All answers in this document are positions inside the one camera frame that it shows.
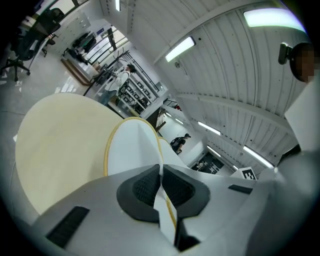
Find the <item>rectangular ceiling light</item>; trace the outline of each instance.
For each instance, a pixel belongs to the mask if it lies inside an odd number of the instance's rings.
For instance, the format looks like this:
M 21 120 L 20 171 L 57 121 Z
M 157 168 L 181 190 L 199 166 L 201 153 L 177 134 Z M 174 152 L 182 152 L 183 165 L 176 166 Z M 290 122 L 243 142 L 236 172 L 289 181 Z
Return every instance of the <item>rectangular ceiling light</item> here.
M 115 9 L 120 12 L 120 0 L 115 0 Z
M 180 121 L 180 120 L 178 120 L 178 119 L 175 119 L 175 120 L 177 120 L 177 121 L 178 121 L 180 124 L 182 124 L 182 125 L 184 124 L 183 122 L 181 122 L 181 121 Z
M 165 56 L 166 61 L 169 62 L 173 60 L 175 57 L 182 54 L 184 51 L 188 50 L 194 45 L 196 45 L 194 39 L 191 36 L 187 37 Z
M 268 168 L 273 168 L 275 167 L 272 163 L 270 163 L 268 160 L 266 160 L 265 158 L 263 158 L 261 155 L 259 155 L 258 153 L 254 152 L 252 149 L 248 148 L 247 146 L 244 146 L 243 149 L 245 151 L 247 151 L 251 156 L 255 157 L 256 159 L 258 159 L 261 163 L 263 163 L 265 166 L 267 166 Z
M 220 131 L 218 131 L 218 130 L 216 130 L 216 129 L 213 129 L 212 127 L 210 127 L 210 126 L 208 126 L 208 125 L 206 125 L 206 124 L 204 124 L 204 123 L 202 123 L 202 122 L 199 122 L 199 121 L 198 121 L 198 124 L 199 124 L 200 126 L 206 128 L 206 129 L 210 130 L 211 132 L 213 132 L 213 133 L 215 133 L 215 134 L 221 135 L 221 132 L 220 132 Z
M 300 21 L 286 9 L 267 8 L 243 13 L 249 27 L 280 26 L 306 32 Z
M 213 153 L 215 153 L 218 157 L 221 157 L 216 151 L 214 151 L 211 147 L 207 146 L 208 149 L 210 149 Z

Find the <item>chair base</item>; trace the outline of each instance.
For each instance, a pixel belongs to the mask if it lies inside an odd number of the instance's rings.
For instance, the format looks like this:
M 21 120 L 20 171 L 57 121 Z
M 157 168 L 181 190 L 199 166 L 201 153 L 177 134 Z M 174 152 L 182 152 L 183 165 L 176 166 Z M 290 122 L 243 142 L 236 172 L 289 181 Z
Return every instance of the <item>chair base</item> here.
M 18 81 L 18 67 L 27 71 L 27 75 L 30 76 L 30 70 L 28 68 L 26 68 L 22 61 L 19 61 L 19 59 L 15 59 L 15 60 L 12 60 L 12 59 L 7 59 L 6 60 L 6 65 L 4 67 L 1 68 L 0 70 L 0 74 L 2 74 L 3 70 L 5 70 L 6 68 L 9 68 L 9 67 L 14 67 L 14 81 L 17 82 Z

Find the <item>clothes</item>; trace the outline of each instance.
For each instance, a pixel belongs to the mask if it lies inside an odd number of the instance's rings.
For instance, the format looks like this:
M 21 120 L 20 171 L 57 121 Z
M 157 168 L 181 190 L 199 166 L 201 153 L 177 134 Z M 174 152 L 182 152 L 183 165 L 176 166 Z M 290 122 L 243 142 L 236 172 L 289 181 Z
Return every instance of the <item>clothes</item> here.
M 174 152 L 177 152 L 177 150 L 178 150 L 178 148 L 179 148 L 179 146 L 180 146 L 181 144 L 182 144 L 182 145 L 186 144 L 186 140 L 182 138 L 182 139 L 180 139 L 177 143 L 173 144 L 173 146 L 172 146 L 173 151 L 174 151 Z
M 119 88 L 128 80 L 130 72 L 123 71 L 117 75 L 117 77 L 111 82 L 111 86 L 106 86 L 106 91 L 118 91 Z
M 116 90 L 106 90 L 99 98 L 99 102 L 105 106 L 108 105 L 110 99 L 117 94 Z

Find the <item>round table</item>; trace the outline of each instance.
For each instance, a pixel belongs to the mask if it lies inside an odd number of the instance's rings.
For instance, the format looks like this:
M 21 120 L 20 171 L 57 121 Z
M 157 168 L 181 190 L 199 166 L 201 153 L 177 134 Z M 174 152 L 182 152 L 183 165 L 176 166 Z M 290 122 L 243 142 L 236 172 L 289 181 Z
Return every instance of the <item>round table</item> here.
M 15 159 L 22 188 L 41 215 L 80 186 L 104 176 L 108 138 L 123 119 L 77 94 L 37 102 L 18 131 Z

